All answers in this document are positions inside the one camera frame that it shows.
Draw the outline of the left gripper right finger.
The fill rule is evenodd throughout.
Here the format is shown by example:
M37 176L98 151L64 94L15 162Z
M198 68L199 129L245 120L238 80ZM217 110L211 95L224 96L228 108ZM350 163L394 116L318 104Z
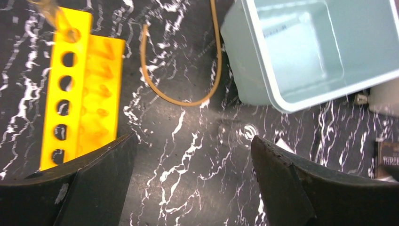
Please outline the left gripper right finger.
M272 226L396 226L399 185L342 173L260 136L252 163Z

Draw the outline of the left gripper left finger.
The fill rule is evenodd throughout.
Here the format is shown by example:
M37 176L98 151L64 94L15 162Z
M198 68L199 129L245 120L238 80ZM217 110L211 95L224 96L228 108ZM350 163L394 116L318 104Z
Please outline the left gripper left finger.
M118 225L137 144L132 132L61 165L2 181L1 225Z

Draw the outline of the glass test tube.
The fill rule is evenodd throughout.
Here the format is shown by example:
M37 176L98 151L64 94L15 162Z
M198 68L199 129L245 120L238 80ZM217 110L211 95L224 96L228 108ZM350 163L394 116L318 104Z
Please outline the glass test tube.
M47 22L63 35L66 42L77 43L80 40L79 31L72 27L56 0L29 0L28 2L34 5Z

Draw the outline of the clear glass beaker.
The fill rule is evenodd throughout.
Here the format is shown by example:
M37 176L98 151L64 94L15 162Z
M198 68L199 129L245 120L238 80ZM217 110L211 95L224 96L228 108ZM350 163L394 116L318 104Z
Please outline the clear glass beaker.
M250 150L253 138L259 134L258 128L247 122L221 123L218 138L222 145Z

